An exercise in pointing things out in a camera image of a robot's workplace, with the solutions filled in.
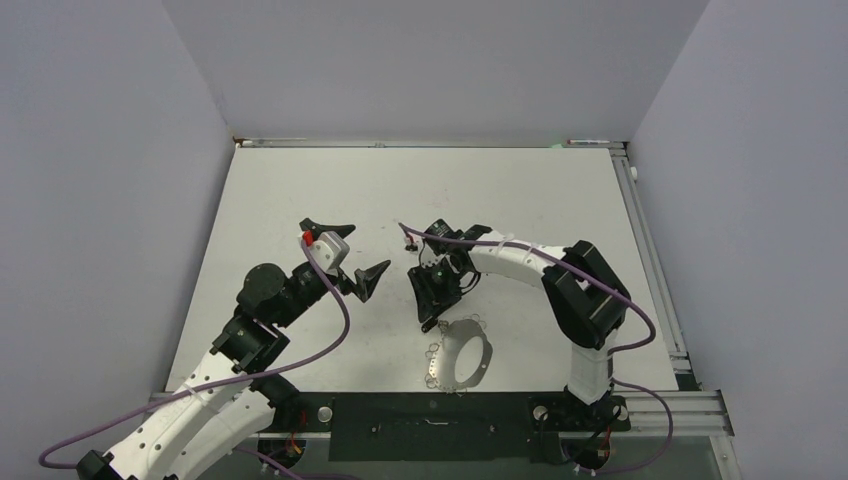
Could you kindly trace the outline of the large silver keyring with keys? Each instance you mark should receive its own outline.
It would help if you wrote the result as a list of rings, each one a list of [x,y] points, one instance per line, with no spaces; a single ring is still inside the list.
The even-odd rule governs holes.
[[[428,389],[463,395],[481,383],[493,356],[486,327],[478,314],[437,322],[439,339],[425,351]]]

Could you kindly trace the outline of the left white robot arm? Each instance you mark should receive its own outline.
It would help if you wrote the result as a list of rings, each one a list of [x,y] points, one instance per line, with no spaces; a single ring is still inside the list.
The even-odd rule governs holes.
[[[367,302],[390,266],[381,261],[346,274],[352,225],[300,223],[305,262],[291,273],[273,263],[245,275],[231,319],[171,396],[124,440],[87,453],[81,479],[194,479],[251,434],[289,428],[298,415],[297,388],[273,368],[290,340],[283,333],[325,294]]]

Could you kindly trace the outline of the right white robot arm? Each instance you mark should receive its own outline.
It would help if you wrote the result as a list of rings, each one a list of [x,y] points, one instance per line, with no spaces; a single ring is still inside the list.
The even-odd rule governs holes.
[[[483,225],[454,230],[442,220],[420,237],[428,256],[407,276],[422,330],[432,329],[468,293],[465,277],[477,283],[496,275],[540,289],[572,344],[566,417],[579,428],[599,421],[605,413],[602,398],[612,389],[610,349],[630,295],[595,246],[587,241],[541,246]]]

